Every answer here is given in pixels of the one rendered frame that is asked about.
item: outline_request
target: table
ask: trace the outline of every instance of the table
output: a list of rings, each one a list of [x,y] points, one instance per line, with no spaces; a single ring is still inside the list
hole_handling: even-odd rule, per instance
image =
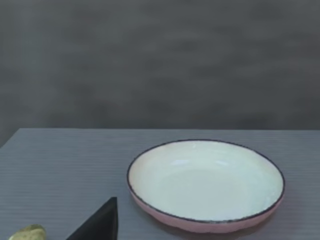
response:
[[[219,139],[269,156],[287,188],[265,224],[215,240],[314,240],[320,236],[320,131],[23,128],[0,149],[0,238],[39,223],[63,240],[112,196],[118,197],[119,240],[204,240],[165,227],[133,203],[129,163],[141,151],[177,139]]]

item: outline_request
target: pink plate exterior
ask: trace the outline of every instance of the pink plate exterior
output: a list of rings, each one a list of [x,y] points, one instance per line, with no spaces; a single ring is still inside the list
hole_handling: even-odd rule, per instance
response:
[[[283,197],[278,203],[268,210],[267,212],[258,215],[253,218],[244,219],[240,221],[227,222],[227,223],[210,223],[210,222],[197,222],[197,221],[189,221],[186,219],[174,217],[162,212],[157,211],[154,208],[146,205],[140,199],[138,199],[132,192],[134,201],[148,214],[157,219],[159,222],[166,224],[168,226],[172,226],[175,228],[179,228],[188,232],[193,233],[215,233],[215,234],[225,234],[235,232],[241,229],[246,229],[253,227],[264,220],[266,220],[280,205]]]

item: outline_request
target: gray wall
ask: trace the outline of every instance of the gray wall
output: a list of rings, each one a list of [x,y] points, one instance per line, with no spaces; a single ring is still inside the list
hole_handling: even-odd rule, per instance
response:
[[[320,128],[320,3],[0,0],[0,144],[20,127]]]

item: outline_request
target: dark rim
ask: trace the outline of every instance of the dark rim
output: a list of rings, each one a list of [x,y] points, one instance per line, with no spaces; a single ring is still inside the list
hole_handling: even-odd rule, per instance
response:
[[[147,202],[145,202],[140,196],[138,196],[136,194],[136,192],[134,191],[133,187],[131,186],[130,184],[130,181],[129,181],[129,174],[130,174],[130,169],[131,167],[133,166],[133,164],[135,163],[135,161],[140,157],[142,156],[143,154],[153,150],[153,149],[156,149],[158,147],[161,147],[161,146],[164,146],[164,145],[168,145],[168,144],[173,144],[173,143],[179,143],[179,142],[191,142],[191,141],[200,141],[200,142],[218,142],[218,143],[225,143],[225,144],[230,144],[230,145],[234,145],[234,146],[238,146],[238,147],[242,147],[242,148],[245,148],[245,149],[249,149],[251,151],[253,151],[254,153],[264,157],[266,160],[268,160],[277,170],[278,172],[280,173],[281,175],[281,178],[282,178],[282,183],[283,183],[283,187],[282,187],[282,191],[281,191],[281,194],[279,196],[279,198],[272,204],[270,205],[267,209],[261,211],[261,212],[258,212],[256,214],[253,214],[253,215],[249,215],[249,216],[246,216],[246,217],[242,217],[242,218],[237,218],[237,219],[231,219],[231,220],[198,220],[198,219],[193,219],[193,218],[188,218],[188,217],[182,217],[182,216],[177,216],[177,215],[174,215],[174,214],[171,214],[171,213],[168,213],[168,212],[165,212],[165,211],[162,211],[160,209],[157,209],[155,208],[154,206],[148,204]],[[196,222],[196,223],[208,223],[208,224],[223,224],[223,223],[234,223],[234,222],[240,222],[240,221],[243,221],[243,220],[248,220],[248,219],[253,219],[255,217],[258,217],[258,216],[261,216],[263,215],[264,213],[268,212],[269,210],[271,210],[273,207],[275,207],[279,201],[282,199],[282,197],[284,196],[284,193],[285,193],[285,188],[286,188],[286,180],[285,180],[285,177],[284,177],[284,174],[282,173],[282,171],[279,169],[279,167],[272,161],[270,160],[267,156],[265,156],[264,154],[254,150],[254,149],[251,149],[250,147],[247,147],[247,146],[243,146],[241,144],[237,144],[237,143],[233,143],[233,142],[229,142],[229,141],[223,141],[223,140],[214,140],[214,139],[181,139],[181,140],[174,140],[174,141],[169,141],[169,142],[165,142],[165,143],[162,143],[162,144],[159,144],[159,145],[156,145],[156,146],[153,146],[153,147],[150,147],[148,148],[147,150],[143,151],[142,153],[140,153],[138,156],[136,156],[133,161],[130,163],[128,169],[127,169],[127,172],[126,172],[126,181],[127,181],[127,184],[128,184],[128,187],[130,189],[130,191],[133,193],[133,195],[138,198],[141,202],[143,202],[145,205],[147,205],[148,207],[154,209],[155,211],[159,212],[159,213],[162,213],[162,214],[165,214],[165,215],[168,215],[168,216],[171,216],[171,217],[174,217],[174,218],[177,218],[177,219],[181,219],[181,220],[186,220],[186,221],[190,221],[190,222]]]

